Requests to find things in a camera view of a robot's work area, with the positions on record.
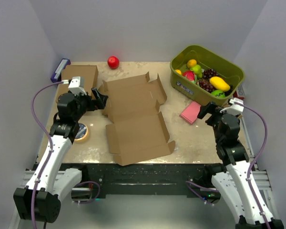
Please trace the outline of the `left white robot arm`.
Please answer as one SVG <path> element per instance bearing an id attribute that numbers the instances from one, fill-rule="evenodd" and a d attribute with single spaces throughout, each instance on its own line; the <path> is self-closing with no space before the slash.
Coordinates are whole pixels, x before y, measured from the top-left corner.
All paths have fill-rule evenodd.
<path id="1" fill-rule="evenodd" d="M 78 168 L 67 169 L 60 178 L 57 174 L 80 129 L 79 120 L 86 112 L 103 110 L 107 99 L 96 88 L 88 95 L 81 87 L 59 96 L 58 111 L 46 133 L 48 145 L 44 155 L 27 184 L 13 194 L 20 218 L 31 220 L 33 228 L 37 228 L 37 222 L 55 222 L 71 190 L 89 183 L 89 175 Z"/>

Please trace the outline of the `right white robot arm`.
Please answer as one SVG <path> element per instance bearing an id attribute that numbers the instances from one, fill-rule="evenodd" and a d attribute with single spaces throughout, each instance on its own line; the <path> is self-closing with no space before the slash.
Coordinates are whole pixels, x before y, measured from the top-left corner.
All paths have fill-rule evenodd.
<path id="1" fill-rule="evenodd" d="M 214 131 L 216 152 L 220 164 L 205 166 L 203 183 L 215 187 L 226 202 L 235 219 L 237 229 L 282 229 L 283 222 L 276 219 L 265 204 L 252 175 L 253 164 L 245 147 L 239 141 L 240 119 L 243 107 L 231 103 L 223 108 L 209 102 L 200 108 L 199 119 L 211 116 L 206 124 Z"/>

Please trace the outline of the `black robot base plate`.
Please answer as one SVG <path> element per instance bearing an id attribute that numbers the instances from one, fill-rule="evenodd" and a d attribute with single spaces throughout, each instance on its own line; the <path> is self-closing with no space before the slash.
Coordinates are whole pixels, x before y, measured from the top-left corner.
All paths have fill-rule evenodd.
<path id="1" fill-rule="evenodd" d="M 63 163 L 59 171 L 75 168 L 81 171 L 81 181 L 94 181 L 92 194 L 100 198 L 107 195 L 157 195 L 194 197 L 194 191 L 203 197 L 211 192 L 211 177 L 227 169 L 216 164 L 118 164 Z"/>

